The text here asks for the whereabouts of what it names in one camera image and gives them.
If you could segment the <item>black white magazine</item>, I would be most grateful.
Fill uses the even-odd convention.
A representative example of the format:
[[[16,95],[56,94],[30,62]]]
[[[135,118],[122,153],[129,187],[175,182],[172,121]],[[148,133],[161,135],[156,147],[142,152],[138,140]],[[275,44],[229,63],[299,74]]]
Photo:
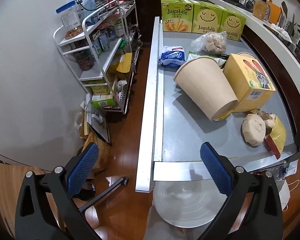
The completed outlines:
[[[102,141],[110,145],[111,138],[106,118],[102,113],[94,109],[90,99],[86,99],[85,112],[89,127]]]

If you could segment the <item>right Jagabee face box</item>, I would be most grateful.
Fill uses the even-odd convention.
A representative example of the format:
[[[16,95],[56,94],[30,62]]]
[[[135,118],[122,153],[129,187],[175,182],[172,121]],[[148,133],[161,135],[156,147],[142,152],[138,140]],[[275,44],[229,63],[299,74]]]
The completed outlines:
[[[226,32],[227,38],[239,41],[246,23],[246,18],[228,9],[223,10],[219,32]]]

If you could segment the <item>Jagabee box with fries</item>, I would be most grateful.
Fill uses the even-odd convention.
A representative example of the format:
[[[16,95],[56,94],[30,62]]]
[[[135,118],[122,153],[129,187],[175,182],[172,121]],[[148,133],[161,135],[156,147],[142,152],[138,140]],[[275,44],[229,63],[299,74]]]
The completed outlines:
[[[194,3],[189,0],[161,0],[163,31],[190,33],[193,9]]]

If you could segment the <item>clear bag of scraps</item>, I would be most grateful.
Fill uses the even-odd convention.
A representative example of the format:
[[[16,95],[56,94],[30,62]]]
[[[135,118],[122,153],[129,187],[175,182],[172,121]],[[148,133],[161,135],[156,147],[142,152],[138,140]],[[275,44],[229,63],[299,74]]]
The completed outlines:
[[[209,32],[191,42],[195,52],[205,51],[210,54],[222,54],[226,51],[227,33]]]

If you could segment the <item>white metal storage rack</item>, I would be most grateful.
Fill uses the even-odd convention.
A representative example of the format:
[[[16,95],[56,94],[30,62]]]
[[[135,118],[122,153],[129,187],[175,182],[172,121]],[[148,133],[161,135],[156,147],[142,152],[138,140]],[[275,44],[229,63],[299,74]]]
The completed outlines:
[[[139,42],[139,26],[129,24],[127,17],[136,12],[135,2],[123,3],[112,0],[81,21],[83,32],[66,40],[61,25],[53,40],[75,78],[88,93],[93,95],[112,94],[116,105],[96,108],[102,111],[125,114],[138,59],[138,50],[132,49],[133,42]],[[132,53],[130,72],[116,71],[121,55]]]

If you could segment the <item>tan printed flour bag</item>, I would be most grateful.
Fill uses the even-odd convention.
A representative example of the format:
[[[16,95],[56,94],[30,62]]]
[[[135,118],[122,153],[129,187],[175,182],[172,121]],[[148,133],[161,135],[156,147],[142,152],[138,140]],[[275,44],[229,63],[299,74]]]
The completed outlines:
[[[92,169],[93,173],[98,174],[98,173],[106,170],[110,164],[111,147],[106,142],[104,142],[100,138],[98,138],[95,135],[95,133],[90,132],[84,145],[83,145],[82,152],[85,150],[85,148],[91,142],[95,143],[98,146],[98,159]]]

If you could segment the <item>yellow cartoon rabbit box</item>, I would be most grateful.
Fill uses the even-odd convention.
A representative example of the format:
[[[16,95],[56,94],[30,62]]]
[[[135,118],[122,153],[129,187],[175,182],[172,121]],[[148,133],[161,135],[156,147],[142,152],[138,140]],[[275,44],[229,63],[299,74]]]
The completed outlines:
[[[276,92],[262,64],[249,53],[231,53],[223,74],[237,96],[233,112],[249,112],[261,108]]]

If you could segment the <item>green white snack bag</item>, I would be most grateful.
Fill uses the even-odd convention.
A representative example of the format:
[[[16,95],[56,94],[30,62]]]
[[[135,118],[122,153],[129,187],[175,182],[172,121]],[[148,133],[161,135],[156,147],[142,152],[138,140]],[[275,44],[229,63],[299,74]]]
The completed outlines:
[[[190,61],[190,60],[192,60],[192,59],[195,59],[195,58],[198,58],[198,57],[202,57],[202,56],[208,57],[208,58],[210,58],[210,59],[213,59],[220,67],[222,67],[222,66],[226,63],[226,60],[225,60],[225,59],[222,59],[222,58],[220,58],[220,57],[217,57],[217,56],[214,56],[214,55],[207,55],[207,54],[205,54],[205,55],[199,55],[199,54],[194,53],[194,52],[192,52],[192,51],[190,51],[190,52],[188,53],[188,56],[187,56],[187,60],[186,60],[186,61]]]

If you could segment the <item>yellow envelope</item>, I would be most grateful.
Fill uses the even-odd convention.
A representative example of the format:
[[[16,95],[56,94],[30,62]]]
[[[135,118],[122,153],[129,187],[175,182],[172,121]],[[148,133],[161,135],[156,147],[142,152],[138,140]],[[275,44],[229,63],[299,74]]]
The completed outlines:
[[[131,63],[132,63],[132,53],[126,53],[124,55],[121,55],[116,71],[122,74],[129,73]]]

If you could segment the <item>yellow red snack wrapper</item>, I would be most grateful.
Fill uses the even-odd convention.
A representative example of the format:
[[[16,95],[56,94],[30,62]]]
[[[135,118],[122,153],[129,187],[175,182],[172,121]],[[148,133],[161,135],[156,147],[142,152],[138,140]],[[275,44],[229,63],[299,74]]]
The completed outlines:
[[[267,113],[261,109],[258,109],[256,113],[266,125],[266,136],[264,138],[266,149],[272,152],[276,159],[280,159],[287,136],[282,121],[275,113]]]

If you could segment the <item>large kraft paper cup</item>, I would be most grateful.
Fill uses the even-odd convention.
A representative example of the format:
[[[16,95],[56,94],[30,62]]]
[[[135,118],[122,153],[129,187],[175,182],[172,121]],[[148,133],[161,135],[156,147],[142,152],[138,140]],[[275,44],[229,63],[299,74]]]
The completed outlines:
[[[223,71],[208,57],[202,56],[185,62],[177,70],[173,80],[209,120],[226,115],[238,103]]]

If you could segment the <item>middle Jagabee face box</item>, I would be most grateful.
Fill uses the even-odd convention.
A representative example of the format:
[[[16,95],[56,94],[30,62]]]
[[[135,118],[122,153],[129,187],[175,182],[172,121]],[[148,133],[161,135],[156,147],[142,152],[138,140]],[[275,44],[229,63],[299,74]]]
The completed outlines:
[[[224,8],[209,2],[194,0],[191,0],[191,2],[193,3],[193,23],[191,33],[218,33]]]

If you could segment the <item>amber plastic container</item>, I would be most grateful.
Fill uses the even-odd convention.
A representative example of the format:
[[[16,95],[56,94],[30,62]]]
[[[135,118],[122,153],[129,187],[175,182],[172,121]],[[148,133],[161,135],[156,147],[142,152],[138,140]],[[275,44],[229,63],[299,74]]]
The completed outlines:
[[[264,20],[268,11],[266,0],[254,0],[253,15],[259,20]]]

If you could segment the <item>blue white tissue pack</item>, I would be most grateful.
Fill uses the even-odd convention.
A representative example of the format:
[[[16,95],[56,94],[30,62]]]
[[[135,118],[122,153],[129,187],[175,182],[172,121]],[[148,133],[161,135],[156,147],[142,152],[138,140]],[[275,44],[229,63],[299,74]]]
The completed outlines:
[[[186,62],[185,51],[181,46],[163,46],[158,63],[164,67],[179,68]]]

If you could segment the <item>brown paper ball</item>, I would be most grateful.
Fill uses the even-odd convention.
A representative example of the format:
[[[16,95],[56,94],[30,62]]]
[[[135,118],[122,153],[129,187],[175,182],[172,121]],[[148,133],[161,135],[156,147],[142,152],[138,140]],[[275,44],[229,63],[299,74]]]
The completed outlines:
[[[257,114],[248,114],[242,123],[242,134],[246,143],[258,146],[266,136],[266,124]]]

